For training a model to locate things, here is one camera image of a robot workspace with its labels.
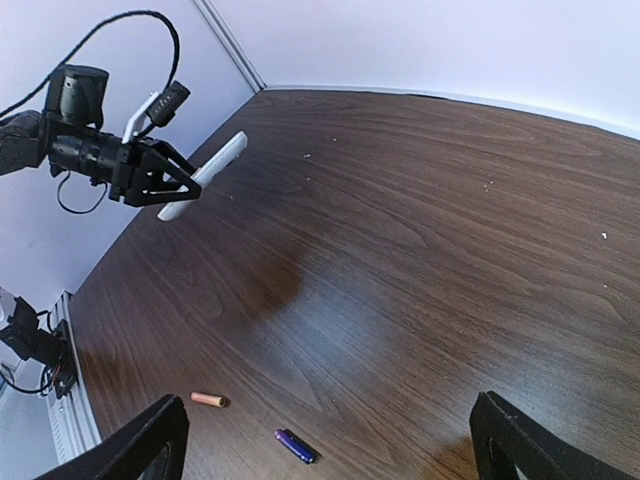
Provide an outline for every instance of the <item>blue battery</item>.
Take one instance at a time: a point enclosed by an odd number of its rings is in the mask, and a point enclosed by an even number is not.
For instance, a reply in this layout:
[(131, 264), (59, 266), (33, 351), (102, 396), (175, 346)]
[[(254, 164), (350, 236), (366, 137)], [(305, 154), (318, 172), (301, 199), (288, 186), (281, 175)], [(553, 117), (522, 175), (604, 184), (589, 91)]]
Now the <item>blue battery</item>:
[(278, 429), (273, 434), (276, 439), (293, 453), (296, 457), (306, 464), (313, 463), (316, 460), (316, 453), (298, 441), (296, 437), (288, 430)]

